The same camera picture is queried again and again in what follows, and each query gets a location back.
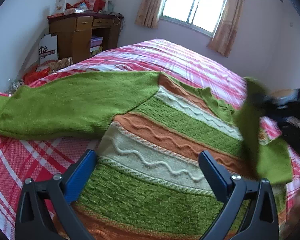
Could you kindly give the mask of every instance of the blue gripper pad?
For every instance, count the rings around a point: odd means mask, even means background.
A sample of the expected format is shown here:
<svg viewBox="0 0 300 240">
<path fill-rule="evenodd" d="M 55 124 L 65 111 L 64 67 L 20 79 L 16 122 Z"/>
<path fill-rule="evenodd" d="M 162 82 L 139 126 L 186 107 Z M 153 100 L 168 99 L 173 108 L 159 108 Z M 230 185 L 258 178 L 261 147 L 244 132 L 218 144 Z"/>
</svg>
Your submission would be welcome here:
<svg viewBox="0 0 300 240">
<path fill-rule="evenodd" d="M 68 204 L 79 198 L 97 164 L 97 154 L 93 150 L 87 150 L 80 160 L 72 164 L 64 173 L 64 198 Z"/>
<path fill-rule="evenodd" d="M 218 164 L 208 151 L 199 154 L 199 167 L 209 183 L 216 199 L 227 203 L 230 198 L 231 174 Z"/>
</svg>

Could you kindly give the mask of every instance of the desk drawer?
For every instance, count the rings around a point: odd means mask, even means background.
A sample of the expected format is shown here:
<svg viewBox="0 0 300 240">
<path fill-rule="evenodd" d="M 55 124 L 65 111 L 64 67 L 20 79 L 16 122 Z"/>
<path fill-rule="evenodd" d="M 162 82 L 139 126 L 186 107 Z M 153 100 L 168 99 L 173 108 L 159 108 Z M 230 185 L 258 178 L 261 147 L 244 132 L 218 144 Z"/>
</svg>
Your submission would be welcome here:
<svg viewBox="0 0 300 240">
<path fill-rule="evenodd" d="M 77 31 L 89 30 L 92 26 L 93 17 L 83 16 L 77 18 Z"/>
<path fill-rule="evenodd" d="M 93 20 L 93 27 L 111 27 L 112 20 L 111 19 L 94 19 Z"/>
</svg>

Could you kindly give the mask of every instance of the orange stripe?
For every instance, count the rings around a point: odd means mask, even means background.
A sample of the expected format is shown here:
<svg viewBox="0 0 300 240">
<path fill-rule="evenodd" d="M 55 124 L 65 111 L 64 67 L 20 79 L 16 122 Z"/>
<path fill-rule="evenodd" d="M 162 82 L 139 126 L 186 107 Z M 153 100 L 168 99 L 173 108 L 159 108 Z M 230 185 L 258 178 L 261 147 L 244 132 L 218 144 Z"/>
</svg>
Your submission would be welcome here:
<svg viewBox="0 0 300 240">
<path fill-rule="evenodd" d="M 178 96 L 182 96 L 183 98 L 187 99 L 191 103 L 197 105 L 201 109 L 204 109 L 209 114 L 216 116 L 207 106 L 207 104 L 199 97 L 190 94 L 186 91 L 183 87 L 174 83 L 171 79 L 169 79 L 164 74 L 160 74 L 159 76 L 159 85 L 165 87 L 165 89 L 169 90 L 171 93 L 174 93 Z"/>
<path fill-rule="evenodd" d="M 198 160 L 199 153 L 208 150 L 215 160 L 229 171 L 253 178 L 247 165 L 240 159 L 222 153 L 206 144 L 196 142 L 141 114 L 130 112 L 125 115 L 117 115 L 114 121 L 119 122 L 127 131 L 189 159 Z"/>
<path fill-rule="evenodd" d="M 156 232 L 142 228 L 135 228 L 127 224 L 118 223 L 105 217 L 92 215 L 83 210 L 80 206 L 73 205 L 73 209 L 84 224 L 89 233 L 97 240 L 198 240 L 201 236 L 175 235 L 164 232 Z M 53 223 L 62 237 L 67 237 L 57 216 L 54 217 Z M 235 232 L 229 232 L 225 239 L 230 239 Z"/>
</svg>

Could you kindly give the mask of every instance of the window frame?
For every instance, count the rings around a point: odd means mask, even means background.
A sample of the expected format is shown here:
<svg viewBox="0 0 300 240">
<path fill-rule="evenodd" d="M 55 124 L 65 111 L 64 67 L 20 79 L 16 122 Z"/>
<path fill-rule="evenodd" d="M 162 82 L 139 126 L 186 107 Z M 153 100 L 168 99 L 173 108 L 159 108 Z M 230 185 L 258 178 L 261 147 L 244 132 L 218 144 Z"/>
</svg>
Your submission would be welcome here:
<svg viewBox="0 0 300 240">
<path fill-rule="evenodd" d="M 176 24 L 179 24 L 179 25 L 188 27 L 188 28 L 191 28 L 191 29 L 193 29 L 193 30 L 195 30 L 195 31 L 198 31 L 198 32 L 200 32 L 200 33 L 203 33 L 203 34 L 205 34 L 205 35 L 207 35 L 207 36 L 209 36 L 209 37 L 212 37 L 212 36 L 214 35 L 214 33 L 216 32 L 217 27 L 218 27 L 218 25 L 219 25 L 219 23 L 220 23 L 220 19 L 221 19 L 222 13 L 223 13 L 223 10 L 224 10 L 225 5 L 226 5 L 226 1 L 227 1 L 227 0 L 223 0 L 222 10 L 221 10 L 221 12 L 220 12 L 219 19 L 218 19 L 218 21 L 217 21 L 217 23 L 216 23 L 216 26 L 215 26 L 213 32 L 209 32 L 209 31 L 207 31 L 207 30 L 205 30 L 205 29 L 203 29 L 203 28 L 201 28 L 201 27 L 196 26 L 196 25 L 193 24 L 193 20 L 194 20 L 195 14 L 197 13 L 197 9 L 198 9 L 198 5 L 199 5 L 199 3 L 200 3 L 200 0 L 198 1 L 197 8 L 195 8 L 195 13 L 194 13 L 194 17 L 193 17 L 193 19 L 192 19 L 192 23 L 190 23 L 190 22 L 188 22 L 188 21 L 189 21 L 191 12 L 192 12 L 192 10 L 194 9 L 194 2 L 195 2 L 195 0 L 193 0 L 193 2 L 192 2 L 192 6 L 191 6 L 191 9 L 190 9 L 190 12 L 189 12 L 189 15 L 188 15 L 188 19 L 187 19 L 186 22 L 185 22 L 185 21 L 182 21 L 182 20 L 179 20 L 179 19 L 176 19 L 176 18 L 173 18 L 173 17 L 169 17 L 169 16 L 163 15 L 163 10 L 164 10 L 164 7 L 165 7 L 165 5 L 166 5 L 167 0 L 164 0 L 164 3 L 163 3 L 163 5 L 162 5 L 162 9 L 161 9 L 161 13 L 160 13 L 160 19 L 165 20 L 165 21 L 169 21 L 169 22 L 173 22 L 173 23 L 176 23 Z"/>
</svg>

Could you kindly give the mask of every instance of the stack of boxes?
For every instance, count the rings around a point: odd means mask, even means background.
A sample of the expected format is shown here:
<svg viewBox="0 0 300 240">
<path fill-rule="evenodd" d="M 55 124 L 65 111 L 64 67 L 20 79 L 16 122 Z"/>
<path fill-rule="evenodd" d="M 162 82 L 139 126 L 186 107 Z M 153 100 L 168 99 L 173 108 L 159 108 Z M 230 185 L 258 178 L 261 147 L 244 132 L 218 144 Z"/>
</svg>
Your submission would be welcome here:
<svg viewBox="0 0 300 240">
<path fill-rule="evenodd" d="M 93 36 L 91 38 L 91 44 L 90 44 L 90 53 L 91 53 L 91 57 L 99 54 L 100 52 L 102 52 L 102 37 L 98 37 L 98 36 Z"/>
</svg>

